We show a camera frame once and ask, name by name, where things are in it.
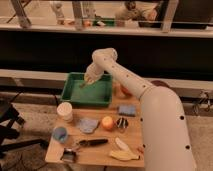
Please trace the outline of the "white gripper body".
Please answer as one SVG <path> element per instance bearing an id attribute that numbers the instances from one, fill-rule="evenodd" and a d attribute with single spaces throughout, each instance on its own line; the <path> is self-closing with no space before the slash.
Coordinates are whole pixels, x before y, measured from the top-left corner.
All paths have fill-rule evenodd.
<path id="1" fill-rule="evenodd" d="M 87 84 L 93 84 L 94 82 L 98 81 L 102 75 L 104 74 L 104 70 L 99 67 L 95 63 L 91 63 L 84 74 L 84 81 Z"/>

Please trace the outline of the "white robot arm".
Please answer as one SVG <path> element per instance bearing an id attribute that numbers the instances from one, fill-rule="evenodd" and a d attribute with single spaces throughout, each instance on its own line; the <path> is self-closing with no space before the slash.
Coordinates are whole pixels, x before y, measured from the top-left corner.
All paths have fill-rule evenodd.
<path id="1" fill-rule="evenodd" d="M 196 171 L 179 96 L 121 66 L 116 62 L 117 57 L 114 48 L 95 50 L 84 80 L 93 84 L 107 71 L 140 101 L 145 171 Z"/>

